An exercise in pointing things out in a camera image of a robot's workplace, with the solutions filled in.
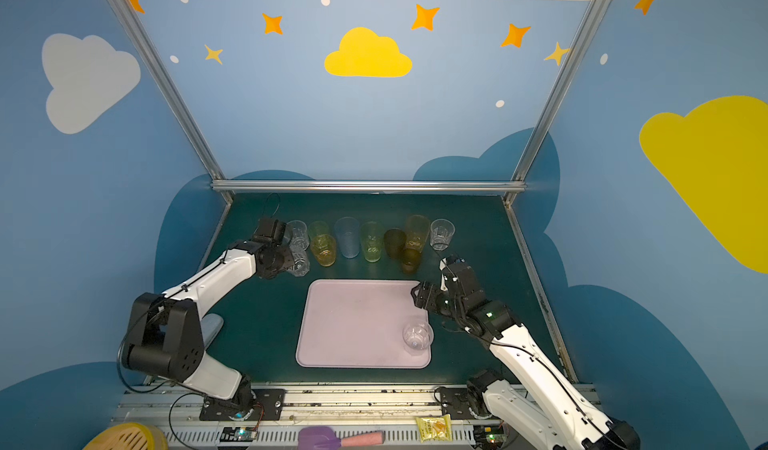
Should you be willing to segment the amber dimpled glass front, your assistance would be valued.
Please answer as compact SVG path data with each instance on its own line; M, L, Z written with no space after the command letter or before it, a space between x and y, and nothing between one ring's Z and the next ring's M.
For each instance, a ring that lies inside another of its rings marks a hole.
M422 254L411 248L405 248L400 257L400 266L404 274L415 274L422 262Z

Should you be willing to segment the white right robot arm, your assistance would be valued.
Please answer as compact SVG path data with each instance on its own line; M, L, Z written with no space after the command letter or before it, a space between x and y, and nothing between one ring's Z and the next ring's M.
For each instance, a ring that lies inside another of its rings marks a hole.
M522 320L491 300L472 267L459 257L440 262L441 283L411 289L414 306L452 320L478 340L523 386L517 391L488 369L467 382L469 407L498 418L536 449L639 449L627 422L613 419L583 396L535 343Z

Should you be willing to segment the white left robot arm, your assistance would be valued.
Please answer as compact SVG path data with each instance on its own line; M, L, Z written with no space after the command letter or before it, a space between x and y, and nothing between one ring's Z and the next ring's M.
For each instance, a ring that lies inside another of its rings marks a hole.
M119 346L118 365L202 395L220 420L250 419L256 408L251 380L207 354L202 320L240 283L253 276L271 280L293 265L285 245L240 241L181 284L140 295Z

